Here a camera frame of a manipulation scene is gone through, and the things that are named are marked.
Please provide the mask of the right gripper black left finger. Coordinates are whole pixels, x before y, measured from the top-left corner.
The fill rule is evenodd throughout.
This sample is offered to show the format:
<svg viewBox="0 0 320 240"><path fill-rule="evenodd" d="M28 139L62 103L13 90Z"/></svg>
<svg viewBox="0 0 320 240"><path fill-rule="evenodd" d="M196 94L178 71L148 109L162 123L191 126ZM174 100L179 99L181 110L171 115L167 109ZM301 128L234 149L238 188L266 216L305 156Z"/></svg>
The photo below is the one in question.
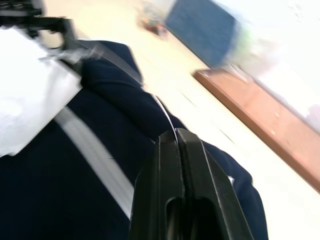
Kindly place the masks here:
<svg viewBox="0 0 320 240"><path fill-rule="evenodd" d="M135 181L129 240L182 240L185 196L177 140L161 134Z"/></svg>

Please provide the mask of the finger of the black ribbed left gripper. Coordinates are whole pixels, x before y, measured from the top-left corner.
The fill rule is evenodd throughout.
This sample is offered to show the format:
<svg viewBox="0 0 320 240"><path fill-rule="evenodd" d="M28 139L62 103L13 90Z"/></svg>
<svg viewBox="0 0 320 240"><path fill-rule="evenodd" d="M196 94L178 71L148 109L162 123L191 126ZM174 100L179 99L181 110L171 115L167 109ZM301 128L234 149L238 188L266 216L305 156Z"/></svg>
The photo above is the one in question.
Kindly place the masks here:
<svg viewBox="0 0 320 240"><path fill-rule="evenodd" d="M37 40L44 40L41 31L60 34L62 43L58 49L75 50L77 47L72 21L69 18L31 16L26 19L26 29L27 33Z"/></svg>

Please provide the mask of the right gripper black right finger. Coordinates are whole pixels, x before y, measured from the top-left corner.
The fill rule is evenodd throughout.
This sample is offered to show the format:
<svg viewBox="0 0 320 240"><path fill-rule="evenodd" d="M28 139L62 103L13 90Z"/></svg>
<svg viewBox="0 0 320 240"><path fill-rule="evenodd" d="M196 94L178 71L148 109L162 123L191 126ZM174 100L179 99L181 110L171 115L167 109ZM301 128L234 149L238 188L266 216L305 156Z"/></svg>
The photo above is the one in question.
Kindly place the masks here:
<svg viewBox="0 0 320 240"><path fill-rule="evenodd" d="M232 184L194 133L176 129L185 186L183 240L254 240Z"/></svg>

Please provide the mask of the navy and white jacket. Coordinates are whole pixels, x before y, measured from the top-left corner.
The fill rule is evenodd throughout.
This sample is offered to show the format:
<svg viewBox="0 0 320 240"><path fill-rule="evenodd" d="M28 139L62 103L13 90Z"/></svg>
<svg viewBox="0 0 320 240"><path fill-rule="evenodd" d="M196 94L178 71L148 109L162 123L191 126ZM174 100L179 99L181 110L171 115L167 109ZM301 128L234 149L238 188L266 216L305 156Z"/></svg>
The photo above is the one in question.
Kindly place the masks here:
<svg viewBox="0 0 320 240"><path fill-rule="evenodd" d="M157 138L171 131L179 147L176 130L189 131L143 89L126 45L76 43L50 51L0 27L0 240L129 240L136 179ZM251 175L201 141L253 240L269 240Z"/></svg>

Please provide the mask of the colourful small clutter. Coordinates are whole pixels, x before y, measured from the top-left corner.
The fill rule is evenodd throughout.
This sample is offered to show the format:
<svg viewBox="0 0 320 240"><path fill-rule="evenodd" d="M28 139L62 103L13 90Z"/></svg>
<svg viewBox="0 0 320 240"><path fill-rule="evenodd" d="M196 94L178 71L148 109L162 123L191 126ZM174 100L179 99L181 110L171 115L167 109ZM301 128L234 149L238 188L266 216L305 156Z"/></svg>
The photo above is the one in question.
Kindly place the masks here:
<svg viewBox="0 0 320 240"><path fill-rule="evenodd" d="M165 19L175 0L138 0L136 22L139 27L160 39L167 38Z"/></svg>

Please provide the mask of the brown wooden board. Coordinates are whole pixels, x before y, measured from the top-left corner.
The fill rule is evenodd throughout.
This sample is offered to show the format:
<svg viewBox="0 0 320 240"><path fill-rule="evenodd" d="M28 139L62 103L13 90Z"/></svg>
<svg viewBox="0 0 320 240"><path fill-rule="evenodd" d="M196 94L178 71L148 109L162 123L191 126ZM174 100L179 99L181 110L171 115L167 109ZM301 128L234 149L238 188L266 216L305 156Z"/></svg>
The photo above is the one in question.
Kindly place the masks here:
<svg viewBox="0 0 320 240"><path fill-rule="evenodd" d="M320 133L252 81L219 69L192 76L320 193Z"/></svg>

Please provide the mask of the blue panel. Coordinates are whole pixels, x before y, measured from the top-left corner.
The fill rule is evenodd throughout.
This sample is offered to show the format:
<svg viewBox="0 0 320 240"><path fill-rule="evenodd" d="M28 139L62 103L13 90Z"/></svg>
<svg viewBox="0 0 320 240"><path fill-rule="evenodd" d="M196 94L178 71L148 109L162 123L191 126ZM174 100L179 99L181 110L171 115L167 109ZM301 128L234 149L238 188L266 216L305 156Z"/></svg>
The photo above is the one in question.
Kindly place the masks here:
<svg viewBox="0 0 320 240"><path fill-rule="evenodd" d="M239 23L213 0L176 0L166 28L207 66L222 66L238 38Z"/></svg>

